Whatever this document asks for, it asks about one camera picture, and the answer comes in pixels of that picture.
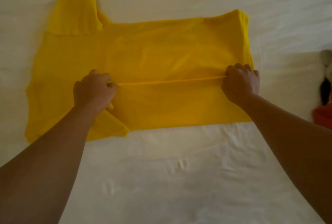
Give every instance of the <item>forearm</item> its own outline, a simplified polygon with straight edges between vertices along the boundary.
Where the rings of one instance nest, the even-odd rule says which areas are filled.
[[[92,122],[89,113],[73,108],[51,130],[0,168],[1,223],[59,221]]]
[[[332,222],[332,131],[290,114],[259,96],[240,105],[318,214]]]

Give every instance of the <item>hand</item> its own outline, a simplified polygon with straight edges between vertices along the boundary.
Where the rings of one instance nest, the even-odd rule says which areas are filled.
[[[107,81],[111,81],[109,74],[99,74],[97,70],[91,70],[89,75],[80,82],[76,82],[74,85],[75,107],[88,109],[93,116],[97,116],[106,109],[117,92],[117,85]]]
[[[222,83],[226,97],[239,107],[253,96],[259,95],[259,72],[252,70],[249,64],[237,63],[226,68],[228,75]]]

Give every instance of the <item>yellow t-shirt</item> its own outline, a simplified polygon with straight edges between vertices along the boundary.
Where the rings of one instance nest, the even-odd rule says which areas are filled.
[[[248,17],[115,24],[96,0],[58,0],[35,56],[26,93],[26,138],[33,142],[74,105],[73,85],[91,69],[109,73],[118,92],[87,140],[130,130],[250,121],[220,89],[225,69],[253,66]]]

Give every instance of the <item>white bed sheet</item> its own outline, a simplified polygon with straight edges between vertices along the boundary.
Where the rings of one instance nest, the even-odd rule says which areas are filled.
[[[27,146],[24,89],[56,0],[0,0],[0,165]],[[98,0],[114,22],[240,8],[262,96],[310,120],[332,0]],[[60,223],[322,223],[252,123],[130,132],[88,142]]]

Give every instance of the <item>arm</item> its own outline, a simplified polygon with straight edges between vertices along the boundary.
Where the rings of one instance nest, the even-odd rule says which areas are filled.
[[[75,106],[52,129],[0,168],[0,223],[58,223],[94,118],[116,85],[96,70],[74,86]]]
[[[254,121],[297,189],[326,223],[332,223],[332,131],[260,97],[259,73],[249,65],[227,68],[222,90]]]

